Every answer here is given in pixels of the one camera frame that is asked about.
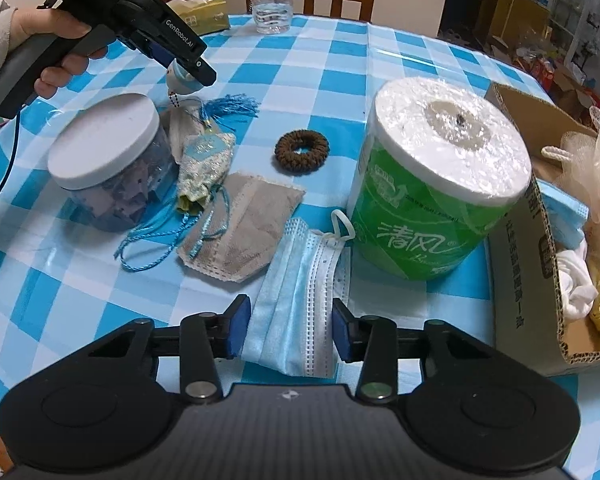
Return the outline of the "person's left hand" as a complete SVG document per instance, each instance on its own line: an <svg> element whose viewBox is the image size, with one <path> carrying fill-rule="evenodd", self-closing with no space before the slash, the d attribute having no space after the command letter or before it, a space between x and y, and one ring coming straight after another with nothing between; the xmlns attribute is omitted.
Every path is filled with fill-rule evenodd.
<svg viewBox="0 0 600 480"><path fill-rule="evenodd" d="M98 60L107 54L107 46L82 52L74 50L76 42L90 31L90 25L63 10L16 9L10 22L8 50L15 51L31 38L50 37L50 45L36 61L41 73L35 77L33 85L38 96L50 99L74 76L82 75L91 60Z"/></svg>

